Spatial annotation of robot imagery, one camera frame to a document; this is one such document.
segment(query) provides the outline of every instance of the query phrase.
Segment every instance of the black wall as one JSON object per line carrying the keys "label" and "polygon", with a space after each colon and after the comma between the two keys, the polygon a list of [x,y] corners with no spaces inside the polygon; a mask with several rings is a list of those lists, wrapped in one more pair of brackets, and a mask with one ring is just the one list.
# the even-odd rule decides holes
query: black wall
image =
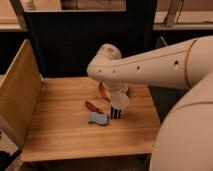
{"label": "black wall", "polygon": [[25,13],[43,76],[86,75],[103,43],[123,56],[151,49],[156,0],[127,0],[126,12]]}

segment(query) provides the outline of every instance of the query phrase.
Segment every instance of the wooden tabletop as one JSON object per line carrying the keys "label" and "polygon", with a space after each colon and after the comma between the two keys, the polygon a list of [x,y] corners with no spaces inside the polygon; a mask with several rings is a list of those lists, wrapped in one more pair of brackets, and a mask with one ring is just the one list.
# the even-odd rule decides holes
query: wooden tabletop
{"label": "wooden tabletop", "polygon": [[109,112],[98,82],[87,77],[44,80],[21,159],[24,162],[151,153],[160,127],[147,86],[129,85],[130,104],[108,126],[88,124],[88,100]]}

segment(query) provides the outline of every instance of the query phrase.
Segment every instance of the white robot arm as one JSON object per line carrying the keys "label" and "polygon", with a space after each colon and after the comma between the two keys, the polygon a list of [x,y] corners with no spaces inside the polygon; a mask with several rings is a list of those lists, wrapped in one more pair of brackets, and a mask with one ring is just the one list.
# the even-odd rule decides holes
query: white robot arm
{"label": "white robot arm", "polygon": [[124,83],[192,88],[162,124],[150,170],[213,169],[213,36],[124,59],[116,47],[106,44],[87,72],[110,92],[119,92]]}

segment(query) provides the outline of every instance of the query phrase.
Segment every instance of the wooden board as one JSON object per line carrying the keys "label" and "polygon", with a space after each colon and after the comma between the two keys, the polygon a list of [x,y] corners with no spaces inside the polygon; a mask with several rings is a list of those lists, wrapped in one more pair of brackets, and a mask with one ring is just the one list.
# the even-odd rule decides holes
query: wooden board
{"label": "wooden board", "polygon": [[130,85],[122,119],[89,125],[85,100],[109,112],[87,77],[44,80],[21,160],[24,162],[151,153],[160,127],[147,86]]}
{"label": "wooden board", "polygon": [[0,0],[0,24],[18,24],[18,19],[9,0]]}
{"label": "wooden board", "polygon": [[41,79],[32,47],[25,40],[0,82],[0,129],[22,148]]}

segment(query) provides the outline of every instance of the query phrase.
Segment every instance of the orange object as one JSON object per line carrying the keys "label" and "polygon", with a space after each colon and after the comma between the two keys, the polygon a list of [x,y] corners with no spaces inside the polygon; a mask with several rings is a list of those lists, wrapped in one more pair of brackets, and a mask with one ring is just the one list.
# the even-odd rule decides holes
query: orange object
{"label": "orange object", "polygon": [[85,106],[93,112],[97,112],[97,113],[100,113],[100,114],[104,113],[101,109],[99,109],[98,107],[96,107],[95,105],[90,103],[89,101],[85,101]]}

